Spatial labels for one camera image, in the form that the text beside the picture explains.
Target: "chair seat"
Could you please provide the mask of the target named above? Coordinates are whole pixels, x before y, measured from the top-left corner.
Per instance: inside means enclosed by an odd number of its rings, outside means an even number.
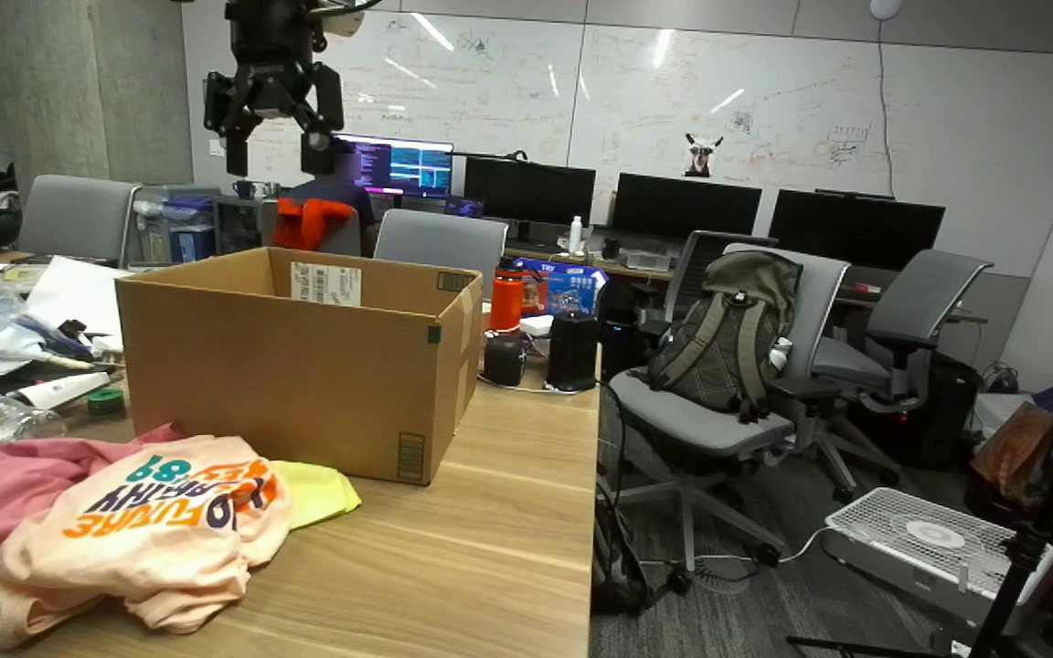
[[[713,412],[676,393],[653,392],[628,372],[612,378],[609,386],[633,415],[702,454],[729,457],[776,444],[794,431],[793,422],[776,413],[743,424],[735,413]]]
[[[815,375],[840,379],[871,391],[889,388],[889,371],[872,357],[834,338],[820,338],[811,365]]]

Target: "white fan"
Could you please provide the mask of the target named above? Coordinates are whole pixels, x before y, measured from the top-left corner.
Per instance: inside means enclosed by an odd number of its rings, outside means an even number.
[[[869,492],[828,516],[823,546],[833,558],[928,600],[973,624],[986,619],[1010,559],[1002,542],[1014,537],[977,517],[890,488]],[[1007,633],[1020,627],[1046,592],[1053,546],[1022,587]]]

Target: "person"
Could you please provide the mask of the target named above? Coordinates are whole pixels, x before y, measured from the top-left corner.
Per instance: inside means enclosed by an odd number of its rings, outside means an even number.
[[[359,177],[360,157],[347,142],[337,141],[334,147],[339,148],[335,174],[318,175],[309,182],[292,188],[283,195],[283,198],[294,201],[322,199],[352,205],[360,218],[360,254],[372,258],[373,252],[376,251],[379,227],[376,214],[372,212],[372,198],[367,191],[355,183]]]

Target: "whiteboard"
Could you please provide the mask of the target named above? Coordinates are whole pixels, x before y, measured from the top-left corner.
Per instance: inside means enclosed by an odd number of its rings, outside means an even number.
[[[452,142],[458,151],[521,148],[532,161],[567,163],[581,25],[428,18],[452,52],[409,14],[369,12],[355,37],[329,35],[316,58],[343,81],[343,131]],[[309,101],[315,105],[314,92]],[[250,178],[310,180],[300,171],[300,136],[291,120],[259,125],[247,143]]]
[[[589,25],[570,165],[596,168],[592,221],[619,172],[677,177],[691,133],[723,137],[710,180],[887,193],[875,43]],[[1053,55],[886,45],[894,188],[947,207],[936,247],[1030,276],[1053,222]],[[739,88],[742,93],[719,107]]]

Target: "chair wheel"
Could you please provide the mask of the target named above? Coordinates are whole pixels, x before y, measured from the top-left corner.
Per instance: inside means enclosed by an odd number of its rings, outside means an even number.
[[[780,557],[781,554],[778,554],[778,550],[769,543],[759,543],[758,549],[753,550],[753,558],[757,559],[759,564],[764,564],[766,566],[778,566],[778,559]]]
[[[684,596],[690,594],[690,587],[693,585],[693,578],[687,574],[684,570],[678,570],[669,574],[669,587],[672,589],[677,596]]]

